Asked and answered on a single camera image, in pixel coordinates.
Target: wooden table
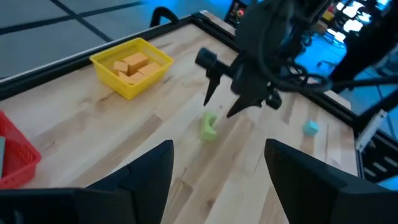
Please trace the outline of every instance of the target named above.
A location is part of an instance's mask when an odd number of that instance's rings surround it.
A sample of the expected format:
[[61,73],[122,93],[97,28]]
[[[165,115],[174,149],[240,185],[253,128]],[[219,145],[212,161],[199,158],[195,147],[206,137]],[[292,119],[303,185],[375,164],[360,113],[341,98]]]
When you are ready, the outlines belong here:
[[[351,128],[299,94],[281,93],[277,111],[249,108],[226,119],[236,96],[229,90],[231,80],[223,78],[203,107],[208,80],[195,57],[206,47],[231,63],[236,52],[227,46],[194,25],[151,42],[175,64],[132,101],[102,84],[89,66],[2,102],[2,110],[42,155],[36,178],[25,188],[85,187],[173,139],[173,180],[163,223],[285,223],[264,160],[267,138],[356,175]],[[326,94],[350,107],[335,93]],[[219,117],[214,143],[199,138],[204,111]],[[314,138],[303,135],[308,119],[320,126]]]

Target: yellow basket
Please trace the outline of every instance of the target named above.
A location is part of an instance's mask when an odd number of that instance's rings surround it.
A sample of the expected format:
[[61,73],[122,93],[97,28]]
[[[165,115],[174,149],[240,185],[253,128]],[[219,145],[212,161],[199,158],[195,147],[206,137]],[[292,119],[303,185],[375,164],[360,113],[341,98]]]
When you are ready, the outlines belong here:
[[[115,73],[113,73],[112,67],[115,61],[122,60],[138,52],[146,55],[150,62],[158,63],[161,68],[153,75],[145,77],[138,83],[130,85],[122,81]],[[135,96],[158,82],[174,63],[174,60],[171,57],[142,38],[136,38],[94,54],[90,57],[90,60],[94,63],[98,78],[128,100],[133,99]]]

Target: red basket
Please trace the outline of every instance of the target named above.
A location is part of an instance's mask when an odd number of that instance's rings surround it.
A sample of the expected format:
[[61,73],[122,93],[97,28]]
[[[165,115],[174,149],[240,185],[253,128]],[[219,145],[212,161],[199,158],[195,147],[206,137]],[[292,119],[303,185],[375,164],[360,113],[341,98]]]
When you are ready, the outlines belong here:
[[35,176],[41,156],[3,111],[0,111],[0,136],[6,137],[0,189],[14,189]]

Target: blue block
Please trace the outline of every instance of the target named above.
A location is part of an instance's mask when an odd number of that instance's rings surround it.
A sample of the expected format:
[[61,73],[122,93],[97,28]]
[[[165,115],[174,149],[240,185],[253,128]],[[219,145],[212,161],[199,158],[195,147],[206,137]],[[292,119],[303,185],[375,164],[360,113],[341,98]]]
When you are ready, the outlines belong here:
[[314,136],[319,131],[318,124],[315,121],[307,121],[304,124],[304,134],[307,136]]

